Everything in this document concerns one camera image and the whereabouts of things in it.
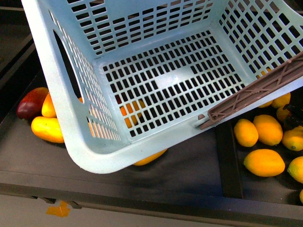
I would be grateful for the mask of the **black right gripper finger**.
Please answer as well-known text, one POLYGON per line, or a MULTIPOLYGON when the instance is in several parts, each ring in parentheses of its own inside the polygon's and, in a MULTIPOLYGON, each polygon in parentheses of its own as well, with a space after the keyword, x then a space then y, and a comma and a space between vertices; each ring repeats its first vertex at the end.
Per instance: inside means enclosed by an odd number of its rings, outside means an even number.
POLYGON ((284 119, 284 127, 287 130, 292 130, 303 125, 303 110, 301 108, 291 104, 286 104, 283 107, 283 110, 287 110, 289 112, 284 119))

